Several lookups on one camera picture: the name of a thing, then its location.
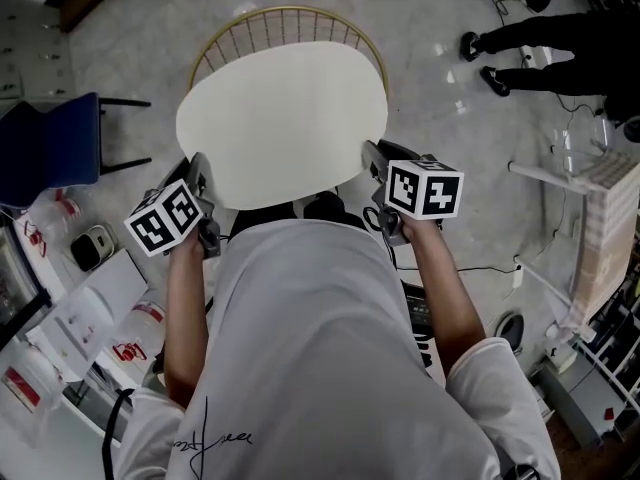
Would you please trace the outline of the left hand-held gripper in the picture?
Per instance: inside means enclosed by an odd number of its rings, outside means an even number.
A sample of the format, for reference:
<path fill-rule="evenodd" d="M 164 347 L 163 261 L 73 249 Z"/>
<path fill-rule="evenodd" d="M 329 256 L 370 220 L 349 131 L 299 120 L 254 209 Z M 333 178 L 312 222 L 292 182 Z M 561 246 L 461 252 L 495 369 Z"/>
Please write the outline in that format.
<path fill-rule="evenodd" d="M 221 254 L 220 227 L 213 218 L 211 167 L 197 152 L 180 161 L 163 179 L 161 189 L 150 191 L 124 220 L 124 225 L 147 257 L 168 254 L 183 243 L 193 229 L 204 258 Z"/>

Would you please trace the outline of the person's left forearm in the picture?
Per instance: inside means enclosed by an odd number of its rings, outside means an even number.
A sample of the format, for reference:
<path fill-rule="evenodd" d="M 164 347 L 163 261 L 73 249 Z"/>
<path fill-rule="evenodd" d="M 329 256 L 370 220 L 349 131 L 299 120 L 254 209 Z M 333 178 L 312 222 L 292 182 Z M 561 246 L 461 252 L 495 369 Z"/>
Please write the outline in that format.
<path fill-rule="evenodd" d="M 186 409 L 208 344 L 202 261 L 169 263 L 164 376 L 169 398 Z"/>

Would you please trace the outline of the blue chair with black legs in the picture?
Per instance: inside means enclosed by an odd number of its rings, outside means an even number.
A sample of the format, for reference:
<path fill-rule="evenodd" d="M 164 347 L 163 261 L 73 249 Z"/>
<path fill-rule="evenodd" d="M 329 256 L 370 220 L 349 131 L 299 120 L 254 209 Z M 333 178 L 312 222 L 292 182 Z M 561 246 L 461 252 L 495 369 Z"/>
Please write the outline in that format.
<path fill-rule="evenodd" d="M 103 162 L 105 105 L 151 106 L 91 92 L 47 112 L 21 101 L 0 117 L 0 206 L 25 210 L 46 190 L 92 185 L 102 175 L 149 163 L 150 158 Z"/>

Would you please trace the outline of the person's left hand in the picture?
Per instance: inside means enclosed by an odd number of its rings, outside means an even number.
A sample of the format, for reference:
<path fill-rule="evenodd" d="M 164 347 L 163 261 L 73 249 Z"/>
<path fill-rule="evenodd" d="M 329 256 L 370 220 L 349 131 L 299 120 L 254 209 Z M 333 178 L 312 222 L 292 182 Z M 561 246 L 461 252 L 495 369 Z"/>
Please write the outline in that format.
<path fill-rule="evenodd" d="M 170 252 L 170 262 L 175 264 L 186 261 L 202 261 L 203 259 L 204 249 L 200 243 L 197 228 L 194 228 L 185 239 Z"/>

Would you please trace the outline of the person's right hand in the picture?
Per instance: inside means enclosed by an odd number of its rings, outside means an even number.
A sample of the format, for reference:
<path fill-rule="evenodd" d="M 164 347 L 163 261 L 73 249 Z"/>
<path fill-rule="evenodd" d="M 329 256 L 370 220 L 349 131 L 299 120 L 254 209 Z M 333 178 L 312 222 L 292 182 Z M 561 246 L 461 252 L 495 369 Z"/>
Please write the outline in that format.
<path fill-rule="evenodd" d="M 416 244 L 437 238 L 441 235 L 438 224 L 433 220 L 416 220 L 402 215 L 402 233 L 408 242 Z"/>

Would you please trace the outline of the person's black trousers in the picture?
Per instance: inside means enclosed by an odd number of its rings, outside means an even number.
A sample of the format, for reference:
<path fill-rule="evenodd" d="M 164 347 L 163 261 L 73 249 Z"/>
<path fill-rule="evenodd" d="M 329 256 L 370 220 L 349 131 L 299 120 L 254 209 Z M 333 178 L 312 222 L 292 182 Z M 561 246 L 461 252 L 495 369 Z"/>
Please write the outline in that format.
<path fill-rule="evenodd" d="M 255 226 L 296 218 L 292 202 L 254 210 L 241 210 L 235 218 L 229 239 Z M 303 218 L 348 225 L 366 231 L 364 221 L 357 215 L 347 212 L 339 195 L 330 191 L 318 193 L 311 202 L 306 204 L 303 208 Z"/>

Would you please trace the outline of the small beige black appliance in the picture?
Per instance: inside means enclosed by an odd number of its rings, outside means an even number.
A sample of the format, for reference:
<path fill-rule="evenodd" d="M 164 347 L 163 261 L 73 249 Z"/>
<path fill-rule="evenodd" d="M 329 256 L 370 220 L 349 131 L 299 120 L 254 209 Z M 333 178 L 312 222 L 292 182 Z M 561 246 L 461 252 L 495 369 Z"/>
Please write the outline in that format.
<path fill-rule="evenodd" d="M 70 245 L 72 258 L 83 272 L 95 270 L 108 260 L 115 250 L 111 234 L 100 224 L 80 234 Z"/>

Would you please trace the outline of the clear water jug red label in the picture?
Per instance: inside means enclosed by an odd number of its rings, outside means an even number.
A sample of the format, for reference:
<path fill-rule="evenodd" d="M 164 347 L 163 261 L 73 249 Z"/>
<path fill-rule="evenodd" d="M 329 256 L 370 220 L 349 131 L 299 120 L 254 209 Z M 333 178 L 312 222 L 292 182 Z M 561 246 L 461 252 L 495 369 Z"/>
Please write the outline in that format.
<path fill-rule="evenodd" d="M 0 352 L 0 404 L 18 404 L 33 414 L 56 409 L 65 382 L 35 346 L 12 341 Z"/>
<path fill-rule="evenodd" d="M 41 195 L 28 211 L 30 233 L 44 256 L 68 246 L 82 217 L 78 203 L 60 190 Z"/>
<path fill-rule="evenodd" d="M 151 301 L 140 301 L 115 332 L 110 351 L 120 362 L 146 362 L 160 353 L 164 337 L 164 310 Z"/>

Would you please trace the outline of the white water dispenser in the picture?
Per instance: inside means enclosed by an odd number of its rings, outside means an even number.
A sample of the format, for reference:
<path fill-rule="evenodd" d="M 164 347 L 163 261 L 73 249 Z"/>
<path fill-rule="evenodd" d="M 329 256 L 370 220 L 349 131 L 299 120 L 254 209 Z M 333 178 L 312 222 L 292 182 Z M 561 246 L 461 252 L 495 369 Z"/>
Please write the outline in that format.
<path fill-rule="evenodd" d="M 121 249 L 27 333 L 66 383 L 82 380 L 148 284 Z"/>

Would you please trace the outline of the white lockers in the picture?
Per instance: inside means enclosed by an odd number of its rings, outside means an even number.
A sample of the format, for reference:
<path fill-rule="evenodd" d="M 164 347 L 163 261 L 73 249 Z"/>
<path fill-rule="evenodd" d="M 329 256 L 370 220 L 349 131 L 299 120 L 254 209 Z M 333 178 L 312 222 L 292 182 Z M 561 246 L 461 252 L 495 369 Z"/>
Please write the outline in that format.
<path fill-rule="evenodd" d="M 0 100 L 55 100 L 74 94 L 59 10 L 28 0 L 0 0 Z"/>

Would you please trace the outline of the black round bin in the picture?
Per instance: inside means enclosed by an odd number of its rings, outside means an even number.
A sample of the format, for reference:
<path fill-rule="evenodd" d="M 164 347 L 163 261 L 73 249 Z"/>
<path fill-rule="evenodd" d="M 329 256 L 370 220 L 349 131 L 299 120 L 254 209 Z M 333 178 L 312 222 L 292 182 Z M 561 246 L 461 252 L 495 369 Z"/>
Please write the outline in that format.
<path fill-rule="evenodd" d="M 519 312 L 507 312 L 499 321 L 494 336 L 506 340 L 512 352 L 517 355 L 521 352 L 524 325 L 522 314 Z"/>

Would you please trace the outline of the person's white shirt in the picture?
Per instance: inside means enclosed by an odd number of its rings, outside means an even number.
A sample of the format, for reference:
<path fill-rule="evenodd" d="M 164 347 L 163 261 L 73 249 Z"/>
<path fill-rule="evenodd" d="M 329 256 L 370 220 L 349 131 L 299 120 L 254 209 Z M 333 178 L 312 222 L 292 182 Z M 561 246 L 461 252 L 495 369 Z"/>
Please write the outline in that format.
<path fill-rule="evenodd" d="M 561 471 L 533 387 L 488 337 L 427 373 L 399 275 L 364 230 L 279 220 L 230 240 L 186 409 L 148 388 L 116 480 L 503 480 Z"/>

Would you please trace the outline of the checkered tablecloth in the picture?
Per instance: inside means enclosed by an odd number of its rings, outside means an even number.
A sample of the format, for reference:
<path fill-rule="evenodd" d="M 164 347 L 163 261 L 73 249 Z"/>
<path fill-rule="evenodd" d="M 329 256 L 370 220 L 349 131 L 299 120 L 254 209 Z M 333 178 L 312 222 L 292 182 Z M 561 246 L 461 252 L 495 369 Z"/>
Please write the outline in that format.
<path fill-rule="evenodd" d="M 640 204 L 640 161 L 631 156 L 609 151 L 596 163 L 573 178 L 577 187 L 585 190 L 585 202 L 580 224 L 580 243 L 577 271 L 571 289 L 572 303 L 567 316 L 568 325 L 576 329 L 586 325 L 575 306 L 575 291 L 582 257 L 585 230 L 596 233 L 611 231 L 616 219 L 638 211 Z"/>

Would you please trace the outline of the brown cardboard box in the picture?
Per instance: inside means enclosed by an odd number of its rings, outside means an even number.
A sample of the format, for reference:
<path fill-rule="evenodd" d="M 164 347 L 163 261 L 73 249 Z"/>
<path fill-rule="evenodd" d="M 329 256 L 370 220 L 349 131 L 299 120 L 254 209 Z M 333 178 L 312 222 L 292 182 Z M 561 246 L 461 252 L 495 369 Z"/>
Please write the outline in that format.
<path fill-rule="evenodd" d="M 624 281 L 635 236 L 637 212 L 616 219 L 611 231 L 585 230 L 575 306 L 590 320 Z"/>

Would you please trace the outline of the glass table with white frame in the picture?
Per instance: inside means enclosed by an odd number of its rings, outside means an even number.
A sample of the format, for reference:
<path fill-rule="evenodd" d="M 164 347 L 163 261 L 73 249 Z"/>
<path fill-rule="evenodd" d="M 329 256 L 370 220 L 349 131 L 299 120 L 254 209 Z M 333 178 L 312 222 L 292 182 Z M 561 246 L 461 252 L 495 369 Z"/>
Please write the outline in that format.
<path fill-rule="evenodd" d="M 567 160 L 571 160 L 573 165 L 577 168 L 575 172 L 572 171 L 550 171 L 543 167 L 534 167 L 534 166 L 526 166 L 522 164 L 517 164 L 515 162 L 510 162 L 508 164 L 508 171 L 513 174 L 518 174 L 527 178 L 531 178 L 536 181 L 545 182 L 547 184 L 562 188 L 566 190 L 568 193 L 573 193 L 581 197 L 581 207 L 580 207 L 580 218 L 578 224 L 578 235 L 573 238 L 570 237 L 568 241 L 572 243 L 576 247 L 575 260 L 573 261 L 574 271 L 571 278 L 571 284 L 568 289 L 562 289 L 560 286 L 550 277 L 546 276 L 546 274 L 542 273 L 542 271 L 536 269 L 534 265 L 527 262 L 524 258 L 520 256 L 514 257 L 514 262 L 516 265 L 521 265 L 523 270 L 534 278 L 539 280 L 542 284 L 544 284 L 547 289 L 554 294 L 554 296 L 560 301 L 563 305 L 563 308 L 560 312 L 555 314 L 556 322 L 564 327 L 571 327 L 568 325 L 567 316 L 569 314 L 569 310 L 571 309 L 572 303 L 572 284 L 574 274 L 577 271 L 577 262 L 578 262 L 578 253 L 579 253 L 579 243 L 580 243 L 580 224 L 582 222 L 582 209 L 583 204 L 585 202 L 585 190 L 577 187 L 573 181 L 573 178 L 580 175 L 582 171 L 589 168 L 591 165 L 596 163 L 598 159 L 603 156 L 605 153 L 609 151 L 614 151 L 618 153 L 624 153 L 631 156 L 634 160 L 640 161 L 640 157 L 634 156 L 629 152 L 625 152 L 623 150 L 622 143 L 626 141 L 626 136 L 624 135 L 624 128 L 622 126 L 616 128 L 613 124 L 608 122 L 607 120 L 602 121 L 603 128 L 603 138 L 601 140 L 593 139 L 591 141 L 591 147 L 594 149 L 592 152 L 580 151 L 575 148 L 568 148 L 565 146 L 564 142 L 560 142 L 560 144 L 554 146 L 552 148 L 552 155 L 565 162 Z"/>

